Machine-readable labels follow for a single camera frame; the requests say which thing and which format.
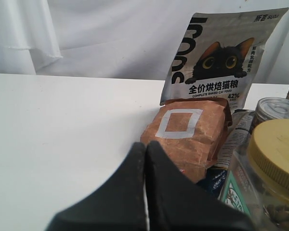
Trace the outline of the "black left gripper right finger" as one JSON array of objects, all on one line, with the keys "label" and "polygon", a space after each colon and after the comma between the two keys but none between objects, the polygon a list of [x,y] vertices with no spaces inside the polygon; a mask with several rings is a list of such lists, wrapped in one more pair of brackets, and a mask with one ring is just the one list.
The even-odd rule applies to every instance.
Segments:
[{"label": "black left gripper right finger", "polygon": [[157,141],[147,145],[145,187],[152,231],[253,231],[251,219],[190,181]]}]

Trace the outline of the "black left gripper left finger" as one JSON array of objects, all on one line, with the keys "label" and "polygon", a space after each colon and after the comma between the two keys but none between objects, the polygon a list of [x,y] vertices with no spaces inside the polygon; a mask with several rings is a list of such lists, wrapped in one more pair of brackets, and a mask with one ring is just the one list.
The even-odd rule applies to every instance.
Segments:
[{"label": "black left gripper left finger", "polygon": [[135,142],[113,175],[52,219],[54,231],[145,231],[145,146]]}]

